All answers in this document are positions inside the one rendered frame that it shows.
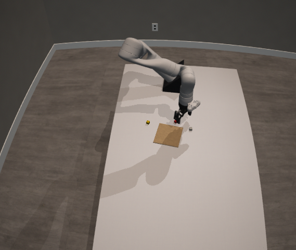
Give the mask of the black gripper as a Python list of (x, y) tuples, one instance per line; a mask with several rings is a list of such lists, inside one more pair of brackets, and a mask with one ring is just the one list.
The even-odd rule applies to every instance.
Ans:
[[(180, 122), (181, 122), (181, 117), (183, 117), (183, 115), (186, 113), (186, 112), (188, 112), (187, 111), (187, 107), (188, 106), (183, 106), (183, 105), (181, 105), (180, 103), (179, 103), (179, 101), (178, 101), (178, 105), (179, 105), (179, 111), (175, 111), (175, 114), (174, 114), (174, 119), (176, 120), (176, 122), (178, 123), (178, 124), (180, 124)], [(182, 115), (180, 114), (180, 112), (182, 113)], [(192, 111), (191, 112), (188, 112), (188, 114), (191, 116), (191, 113), (192, 113)], [(180, 115), (180, 117), (179, 117), (179, 115)]]

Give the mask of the brown square mat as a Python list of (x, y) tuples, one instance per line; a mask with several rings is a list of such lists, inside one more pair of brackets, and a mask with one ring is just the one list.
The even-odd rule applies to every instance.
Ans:
[(178, 147), (183, 128), (160, 123), (156, 132), (154, 143)]

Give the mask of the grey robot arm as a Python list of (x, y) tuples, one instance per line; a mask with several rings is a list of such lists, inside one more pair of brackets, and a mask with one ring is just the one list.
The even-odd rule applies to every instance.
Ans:
[[(147, 59), (142, 59), (147, 53)], [(179, 103), (188, 106), (188, 112), (193, 111), (200, 105), (199, 100), (193, 101), (193, 89), (196, 80), (194, 71), (190, 67), (161, 58), (143, 41), (131, 37), (125, 39), (118, 56), (128, 62), (153, 69), (167, 82), (173, 81), (177, 75), (180, 75), (182, 85), (180, 87)]]

